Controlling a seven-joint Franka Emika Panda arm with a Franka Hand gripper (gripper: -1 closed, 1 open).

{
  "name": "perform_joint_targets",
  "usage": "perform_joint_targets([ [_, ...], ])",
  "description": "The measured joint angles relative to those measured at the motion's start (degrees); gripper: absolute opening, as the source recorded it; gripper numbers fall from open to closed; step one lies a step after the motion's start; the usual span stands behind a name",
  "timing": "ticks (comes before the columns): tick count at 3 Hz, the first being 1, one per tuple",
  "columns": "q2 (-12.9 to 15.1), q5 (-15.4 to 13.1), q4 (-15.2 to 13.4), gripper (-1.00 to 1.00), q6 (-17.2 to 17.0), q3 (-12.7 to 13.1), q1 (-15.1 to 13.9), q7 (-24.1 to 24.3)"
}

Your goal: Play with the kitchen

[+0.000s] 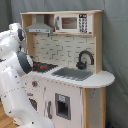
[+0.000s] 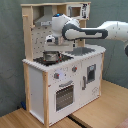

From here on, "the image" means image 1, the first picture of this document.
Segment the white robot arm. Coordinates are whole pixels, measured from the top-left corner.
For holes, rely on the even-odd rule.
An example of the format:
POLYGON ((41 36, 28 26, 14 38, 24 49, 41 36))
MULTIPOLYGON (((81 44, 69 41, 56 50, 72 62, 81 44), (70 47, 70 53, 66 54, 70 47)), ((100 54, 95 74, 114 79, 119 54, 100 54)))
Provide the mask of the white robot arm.
POLYGON ((33 67, 32 58, 22 52, 21 42, 25 33, 19 23, 0 32, 0 98, 5 113, 18 118, 18 128, 54 128, 52 121, 40 115, 31 105, 21 77, 33 67))

